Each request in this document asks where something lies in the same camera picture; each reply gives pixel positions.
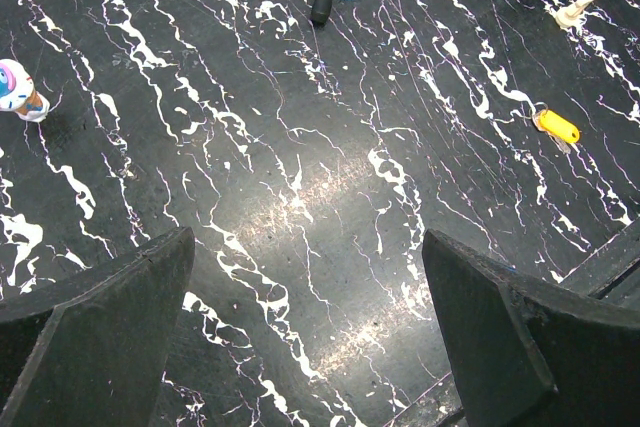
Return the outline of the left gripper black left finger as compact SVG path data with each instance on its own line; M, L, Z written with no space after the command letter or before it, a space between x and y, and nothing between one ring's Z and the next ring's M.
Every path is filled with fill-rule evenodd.
M148 425L194 256L175 228L2 301L2 425Z

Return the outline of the yellow tagged key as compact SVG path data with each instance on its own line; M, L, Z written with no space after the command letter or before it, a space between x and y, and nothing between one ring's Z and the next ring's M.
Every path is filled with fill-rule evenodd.
M547 134L561 152L570 154L572 145L580 140L579 129L545 103L541 103L541 106L542 109L534 112L531 117L533 125L539 132Z

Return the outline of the beige plastic peg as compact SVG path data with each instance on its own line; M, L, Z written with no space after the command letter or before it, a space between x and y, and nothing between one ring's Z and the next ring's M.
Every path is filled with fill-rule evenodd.
M576 0L571 4L560 8L554 15L554 19L560 28L569 29L579 24L580 18L586 8L596 0Z

